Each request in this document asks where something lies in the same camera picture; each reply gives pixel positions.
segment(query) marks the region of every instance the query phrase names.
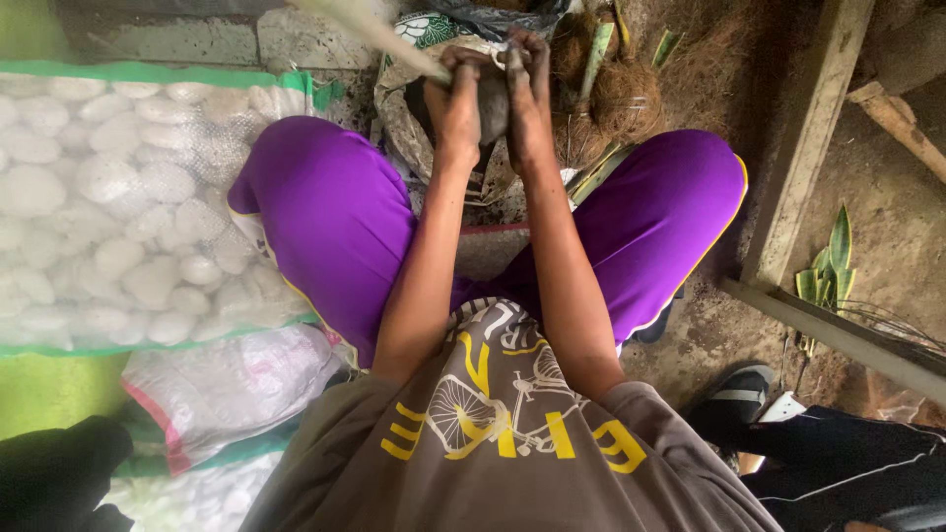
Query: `wooden post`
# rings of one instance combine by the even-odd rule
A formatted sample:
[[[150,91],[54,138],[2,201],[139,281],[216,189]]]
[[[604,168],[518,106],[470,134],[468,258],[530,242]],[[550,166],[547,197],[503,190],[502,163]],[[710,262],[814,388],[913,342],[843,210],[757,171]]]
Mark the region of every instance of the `wooden post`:
[[[815,43],[798,84],[798,113],[781,140],[762,199],[742,281],[771,290],[781,283],[801,213],[834,133],[867,31],[873,0],[826,0]]]
[[[946,184],[946,157],[930,143],[917,127],[909,105],[887,94],[877,81],[848,94],[848,99],[861,106],[875,122],[913,152],[940,181]]]
[[[946,358],[909,348],[904,342],[861,327],[782,290],[768,295],[729,278],[723,279],[721,288],[819,343],[946,406]]]

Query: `purple tracksuit pants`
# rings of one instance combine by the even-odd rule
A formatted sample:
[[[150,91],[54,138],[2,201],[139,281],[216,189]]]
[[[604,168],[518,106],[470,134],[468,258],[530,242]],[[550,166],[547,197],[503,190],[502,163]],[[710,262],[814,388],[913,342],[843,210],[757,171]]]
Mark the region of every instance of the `purple tracksuit pants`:
[[[745,191],[745,167],[725,141],[676,131],[640,145],[575,210],[615,345],[657,319]],[[370,367],[417,224],[397,172],[357,133],[293,116],[259,136],[227,200],[238,214],[260,215],[283,276]],[[531,246],[490,282],[456,277],[451,307],[486,295],[541,320]]]

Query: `black cloth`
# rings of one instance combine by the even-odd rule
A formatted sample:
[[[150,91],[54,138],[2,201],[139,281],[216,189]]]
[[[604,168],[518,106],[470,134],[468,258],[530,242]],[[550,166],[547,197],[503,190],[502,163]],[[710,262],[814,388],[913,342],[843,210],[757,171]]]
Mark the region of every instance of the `black cloth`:
[[[96,509],[130,455],[128,431],[99,416],[0,441],[0,530],[131,530],[114,505]]]
[[[777,423],[701,423],[694,416],[692,425],[720,448],[769,459],[742,480],[786,530],[841,530],[850,521],[894,531],[946,524],[941,429],[820,406]]]

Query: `gray t-shirt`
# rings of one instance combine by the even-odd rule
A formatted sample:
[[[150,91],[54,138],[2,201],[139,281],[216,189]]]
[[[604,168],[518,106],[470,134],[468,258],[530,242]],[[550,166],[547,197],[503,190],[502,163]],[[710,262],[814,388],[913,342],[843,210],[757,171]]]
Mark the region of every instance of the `gray t-shirt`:
[[[403,388],[309,405],[242,530],[780,530],[650,385],[571,391],[536,321],[481,299]]]

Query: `hand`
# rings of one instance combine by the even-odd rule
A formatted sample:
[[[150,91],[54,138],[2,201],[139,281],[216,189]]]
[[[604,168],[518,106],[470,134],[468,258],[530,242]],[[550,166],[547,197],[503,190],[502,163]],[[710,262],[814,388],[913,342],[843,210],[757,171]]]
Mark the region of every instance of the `hand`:
[[[480,161],[479,65],[491,60],[476,50],[450,46],[440,61],[453,72],[453,86],[448,91],[435,80],[424,83],[424,102],[437,135],[433,164],[468,176]]]
[[[558,172],[552,139],[549,103],[549,46],[522,28],[509,30],[510,47],[504,54],[509,88],[509,157],[523,181],[539,171]],[[531,60],[523,60],[522,49]]]

